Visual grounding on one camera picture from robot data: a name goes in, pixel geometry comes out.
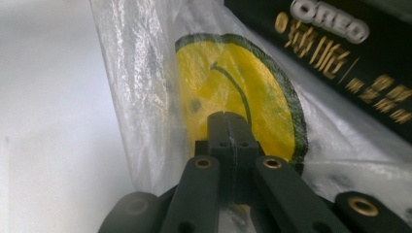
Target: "plastic bag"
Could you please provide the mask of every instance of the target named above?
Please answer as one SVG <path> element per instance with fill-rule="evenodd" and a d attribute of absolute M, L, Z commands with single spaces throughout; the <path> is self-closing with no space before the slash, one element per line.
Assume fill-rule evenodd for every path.
<path fill-rule="evenodd" d="M 359 190 L 408 218 L 412 148 L 333 91 L 308 82 L 311 75 L 283 61 L 222 2 L 91 5 L 137 189 L 161 194 L 176 184 L 194 140 L 206 138 L 206 116 L 232 111 L 248 120 L 267 154 L 303 169 L 317 193 L 333 199 Z M 254 231 L 247 223 L 241 229 Z"/>

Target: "smiley face logo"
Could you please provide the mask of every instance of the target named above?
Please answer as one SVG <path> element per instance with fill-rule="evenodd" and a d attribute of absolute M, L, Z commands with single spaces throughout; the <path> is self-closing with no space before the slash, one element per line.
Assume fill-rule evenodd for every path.
<path fill-rule="evenodd" d="M 207 116 L 234 112 L 266 154 L 301 164 L 307 151 L 303 112 L 273 59 L 232 34 L 195 34 L 176 43 L 179 87 L 189 141 L 207 140 Z"/>

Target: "screw hole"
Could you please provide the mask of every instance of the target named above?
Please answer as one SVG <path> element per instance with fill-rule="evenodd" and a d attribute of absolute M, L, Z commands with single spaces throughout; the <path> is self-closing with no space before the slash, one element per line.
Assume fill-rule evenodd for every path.
<path fill-rule="evenodd" d="M 197 160 L 195 164 L 196 164 L 196 167 L 202 168 L 202 169 L 206 169 L 212 166 L 212 162 L 209 159 L 205 159 L 205 158 Z"/>
<path fill-rule="evenodd" d="M 264 166 L 271 168 L 271 169 L 278 169 L 282 167 L 282 163 L 280 163 L 278 160 L 274 158 L 266 158 L 263 161 Z"/>
<path fill-rule="evenodd" d="M 189 221 L 183 221 L 178 226 L 179 233 L 193 233 L 196 227 Z"/>
<path fill-rule="evenodd" d="M 349 206 L 356 212 L 364 216 L 377 216 L 378 208 L 368 200 L 361 197 L 352 197 L 349 199 Z"/>
<path fill-rule="evenodd" d="M 135 199 L 126 206 L 126 212 L 131 216 L 139 216 L 149 208 L 149 203 L 144 199 Z"/>
<path fill-rule="evenodd" d="M 331 232 L 332 232 L 332 230 L 330 229 L 330 227 L 329 227 L 327 224 L 325 224 L 325 223 L 323 223 L 323 222 L 321 222 L 321 221 L 315 221 L 315 222 L 312 224 L 312 227 L 313 227 L 313 229 L 314 229 L 316 232 L 318 232 L 318 233 L 331 233 Z"/>

